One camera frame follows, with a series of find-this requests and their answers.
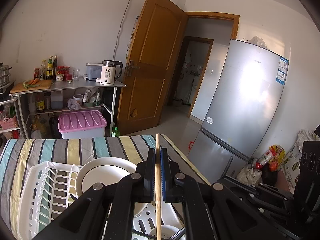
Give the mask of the striped tablecloth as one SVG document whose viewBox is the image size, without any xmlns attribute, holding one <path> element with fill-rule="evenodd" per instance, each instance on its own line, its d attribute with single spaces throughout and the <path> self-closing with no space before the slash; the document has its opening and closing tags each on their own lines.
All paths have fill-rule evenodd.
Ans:
<svg viewBox="0 0 320 240">
<path fill-rule="evenodd" d="M 87 139 L 10 139 L 1 150 L 1 218 L 17 236 L 17 210 L 25 177 L 45 161 L 85 165 L 93 159 L 117 157 L 134 164 L 146 160 L 154 148 L 153 135 Z"/>
</svg>

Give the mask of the light wooden chopstick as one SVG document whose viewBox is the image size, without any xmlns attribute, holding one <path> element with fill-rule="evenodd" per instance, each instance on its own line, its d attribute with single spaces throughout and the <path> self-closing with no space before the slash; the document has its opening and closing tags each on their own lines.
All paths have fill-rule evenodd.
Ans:
<svg viewBox="0 0 320 240">
<path fill-rule="evenodd" d="M 156 134 L 156 163 L 155 163 L 155 203 L 156 203 L 156 237 L 162 239 L 162 218 L 161 218 L 161 156 L 160 156 L 160 143 L 159 134 Z"/>
</svg>

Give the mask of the brown wooden door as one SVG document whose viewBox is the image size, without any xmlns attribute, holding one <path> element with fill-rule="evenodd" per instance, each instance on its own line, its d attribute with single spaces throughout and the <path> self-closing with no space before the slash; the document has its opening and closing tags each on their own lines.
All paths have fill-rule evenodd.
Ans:
<svg viewBox="0 0 320 240">
<path fill-rule="evenodd" d="M 122 135 L 159 124 L 187 20 L 170 0 L 145 0 L 120 95 L 117 125 Z"/>
</svg>

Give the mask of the wooden cutting board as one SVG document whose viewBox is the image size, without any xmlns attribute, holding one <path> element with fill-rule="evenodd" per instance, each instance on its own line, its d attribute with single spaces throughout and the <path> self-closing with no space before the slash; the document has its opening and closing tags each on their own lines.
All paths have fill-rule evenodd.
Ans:
<svg viewBox="0 0 320 240">
<path fill-rule="evenodd" d="M 28 80 L 22 83 L 18 83 L 10 91 L 10 94 L 26 93 L 26 92 L 36 91 L 36 90 L 49 89 L 53 84 L 52 80 L 40 80 L 40 81 L 37 81 L 37 83 L 35 83 L 34 85 L 30 85 L 29 83 L 30 81 Z"/>
</svg>

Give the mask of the white plastic dish rack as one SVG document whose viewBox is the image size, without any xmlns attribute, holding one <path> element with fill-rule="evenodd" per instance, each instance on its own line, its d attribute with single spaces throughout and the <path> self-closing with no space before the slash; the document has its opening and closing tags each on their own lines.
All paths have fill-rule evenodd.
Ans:
<svg viewBox="0 0 320 240">
<path fill-rule="evenodd" d="M 30 169 L 18 206 L 17 239 L 34 238 L 65 211 L 74 202 L 74 198 L 78 198 L 75 182 L 82 167 L 45 161 Z M 162 201 L 162 209 L 164 225 L 183 228 L 171 204 Z M 150 231 L 156 227 L 155 214 L 154 203 L 135 204 L 132 239 L 148 239 Z"/>
</svg>

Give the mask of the red yellow snack bag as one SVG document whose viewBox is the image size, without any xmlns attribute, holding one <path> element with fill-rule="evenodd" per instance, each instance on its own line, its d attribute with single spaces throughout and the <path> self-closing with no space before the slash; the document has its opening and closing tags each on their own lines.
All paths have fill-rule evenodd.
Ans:
<svg viewBox="0 0 320 240">
<path fill-rule="evenodd" d="M 257 160 L 255 168 L 262 169 L 266 164 L 271 172 L 277 171 L 285 157 L 285 151 L 280 145 L 272 145 L 268 150 Z"/>
</svg>

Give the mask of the white utensil cup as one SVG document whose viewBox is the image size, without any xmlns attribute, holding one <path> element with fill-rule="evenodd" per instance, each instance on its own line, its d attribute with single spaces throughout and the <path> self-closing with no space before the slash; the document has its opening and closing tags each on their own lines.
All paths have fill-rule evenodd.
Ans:
<svg viewBox="0 0 320 240">
<path fill-rule="evenodd" d="M 179 228 L 171 225 L 162 225 L 161 231 L 162 231 L 162 238 L 169 239 L 172 235 L 174 235 L 179 231 Z M 149 235 L 156 237 L 156 228 L 152 229 Z M 185 235 L 183 235 L 180 239 L 185 240 Z"/>
</svg>

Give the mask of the metal shelf table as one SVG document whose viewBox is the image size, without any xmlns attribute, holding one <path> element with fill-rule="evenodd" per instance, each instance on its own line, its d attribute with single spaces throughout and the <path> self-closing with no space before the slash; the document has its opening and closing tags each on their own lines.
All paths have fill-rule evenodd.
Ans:
<svg viewBox="0 0 320 240">
<path fill-rule="evenodd" d="M 117 111 L 117 93 L 125 87 L 120 81 L 111 85 L 102 85 L 95 81 L 86 81 L 82 78 L 68 83 L 67 81 L 39 81 L 36 87 L 26 89 L 22 82 L 14 85 L 10 91 L 10 96 L 15 100 L 17 121 L 20 127 L 21 137 L 29 139 L 31 136 L 30 125 L 33 122 L 34 113 L 30 113 L 28 107 L 28 95 L 46 92 L 63 92 L 63 108 L 45 110 L 42 114 L 68 112 L 67 101 L 76 94 L 84 94 L 87 89 L 96 88 L 101 92 L 101 103 L 92 108 L 103 111 L 110 128 L 106 134 L 110 135 L 113 125 L 116 122 L 115 113 Z"/>
</svg>

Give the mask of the metal stove rack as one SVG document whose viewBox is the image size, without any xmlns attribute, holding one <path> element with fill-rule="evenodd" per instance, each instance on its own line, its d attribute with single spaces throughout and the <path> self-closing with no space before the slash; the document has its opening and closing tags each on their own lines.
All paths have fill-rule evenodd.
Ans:
<svg viewBox="0 0 320 240">
<path fill-rule="evenodd" d="M 14 115 L 17 117 L 17 110 L 16 110 L 16 99 L 15 98 L 8 98 L 7 100 L 1 101 L 1 120 L 4 118 L 12 118 Z M 2 129 L 1 128 L 1 135 L 3 135 L 6 139 L 19 139 L 20 138 L 20 125 L 18 123 L 18 128 L 12 129 Z"/>
</svg>

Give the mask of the white electric kettle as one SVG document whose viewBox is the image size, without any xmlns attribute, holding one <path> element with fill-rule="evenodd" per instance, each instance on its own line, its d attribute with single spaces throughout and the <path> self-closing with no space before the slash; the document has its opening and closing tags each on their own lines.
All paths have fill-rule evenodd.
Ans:
<svg viewBox="0 0 320 240">
<path fill-rule="evenodd" d="M 101 69 L 100 83 L 104 85 L 114 84 L 121 77 L 123 63 L 120 61 L 104 60 Z"/>
</svg>

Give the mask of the dark sauce bottle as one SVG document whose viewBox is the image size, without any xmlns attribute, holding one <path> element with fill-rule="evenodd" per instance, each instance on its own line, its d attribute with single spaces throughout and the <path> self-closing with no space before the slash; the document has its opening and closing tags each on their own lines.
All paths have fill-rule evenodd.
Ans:
<svg viewBox="0 0 320 240">
<path fill-rule="evenodd" d="M 54 56 L 54 60 L 53 60 L 53 70 L 52 70 L 52 79 L 53 80 L 55 80 L 56 68 L 57 68 L 57 55 Z"/>
</svg>

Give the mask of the pink plastic basket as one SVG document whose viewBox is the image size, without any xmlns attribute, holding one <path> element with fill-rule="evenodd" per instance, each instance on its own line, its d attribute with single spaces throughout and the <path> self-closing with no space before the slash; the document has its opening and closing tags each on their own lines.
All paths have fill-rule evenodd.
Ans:
<svg viewBox="0 0 320 240">
<path fill-rule="evenodd" d="M 12 118 L 4 118 L 3 120 L 0 120 L 0 126 L 4 130 L 18 128 L 16 115 L 14 115 Z"/>
</svg>

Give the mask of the white stacked bowls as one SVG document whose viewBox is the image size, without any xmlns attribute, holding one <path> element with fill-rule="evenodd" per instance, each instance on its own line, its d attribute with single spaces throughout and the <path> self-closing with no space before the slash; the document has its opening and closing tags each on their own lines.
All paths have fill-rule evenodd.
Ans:
<svg viewBox="0 0 320 240">
<path fill-rule="evenodd" d="M 76 194 L 80 197 L 95 183 L 105 186 L 118 183 L 122 178 L 136 171 L 137 165 L 117 157 L 94 159 L 84 165 L 76 178 Z"/>
</svg>

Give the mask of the steel steamer pot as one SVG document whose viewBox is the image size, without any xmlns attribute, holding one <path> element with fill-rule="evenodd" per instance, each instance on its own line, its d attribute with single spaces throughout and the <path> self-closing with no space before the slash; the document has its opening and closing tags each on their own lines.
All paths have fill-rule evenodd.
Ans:
<svg viewBox="0 0 320 240">
<path fill-rule="evenodd" d="M 10 70 L 11 67 L 9 65 L 5 65 L 1 62 L 0 65 L 0 86 L 7 85 L 10 81 Z"/>
</svg>

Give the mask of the grey storage box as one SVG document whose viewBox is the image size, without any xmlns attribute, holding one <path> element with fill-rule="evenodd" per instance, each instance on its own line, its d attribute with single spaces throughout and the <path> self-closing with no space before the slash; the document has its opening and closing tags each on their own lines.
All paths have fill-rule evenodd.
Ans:
<svg viewBox="0 0 320 240">
<path fill-rule="evenodd" d="M 101 77 L 102 63 L 86 63 L 88 81 L 95 81 Z"/>
</svg>

